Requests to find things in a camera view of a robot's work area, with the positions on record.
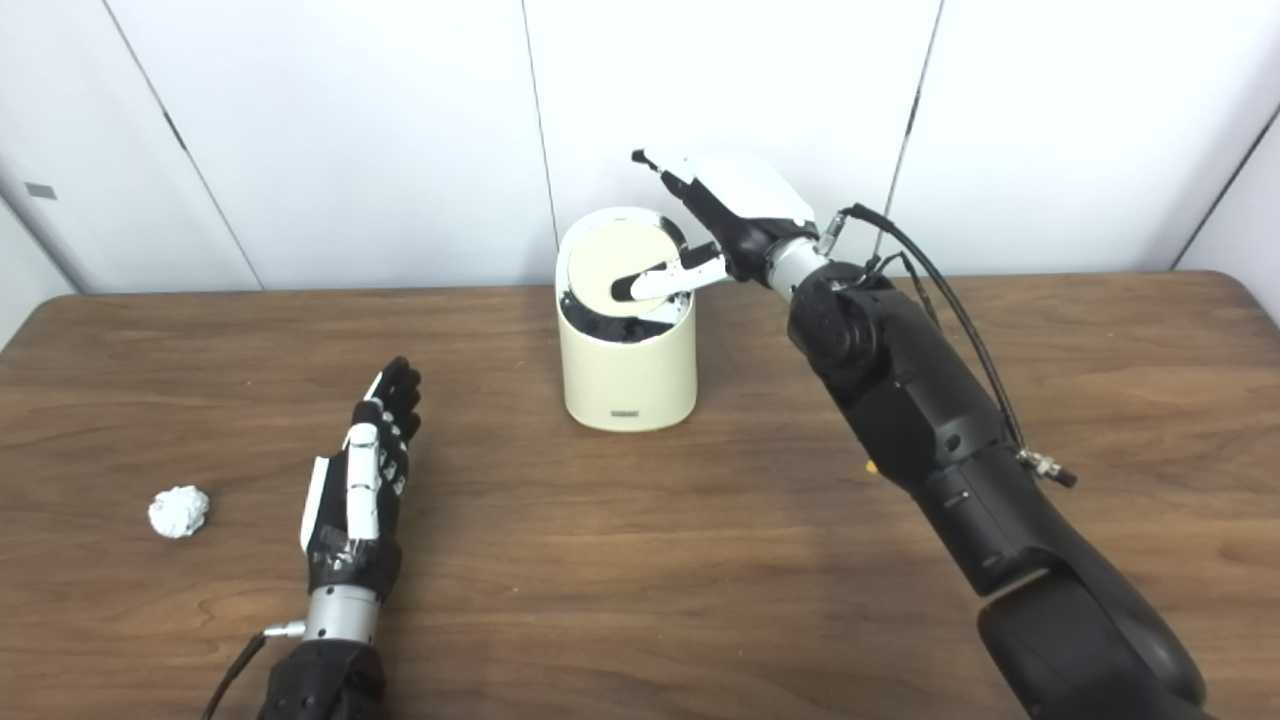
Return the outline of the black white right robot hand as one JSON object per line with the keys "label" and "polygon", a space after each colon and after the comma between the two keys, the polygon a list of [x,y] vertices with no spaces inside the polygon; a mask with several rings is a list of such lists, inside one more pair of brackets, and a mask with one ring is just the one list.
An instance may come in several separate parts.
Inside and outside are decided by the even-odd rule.
{"label": "black white right robot hand", "polygon": [[660,299],[733,279],[756,282],[791,302],[796,288],[827,263],[817,252],[814,210],[760,158],[730,151],[682,158],[636,149],[631,160],[655,172],[712,241],[616,279],[614,301]]}

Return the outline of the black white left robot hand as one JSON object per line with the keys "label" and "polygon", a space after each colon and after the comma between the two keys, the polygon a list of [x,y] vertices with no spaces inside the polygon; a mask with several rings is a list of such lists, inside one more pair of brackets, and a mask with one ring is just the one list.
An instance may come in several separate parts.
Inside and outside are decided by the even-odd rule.
{"label": "black white left robot hand", "polygon": [[300,527],[308,591],[352,585],[384,601],[396,587],[421,379],[407,357],[390,360],[355,405],[340,448],[315,457]]}

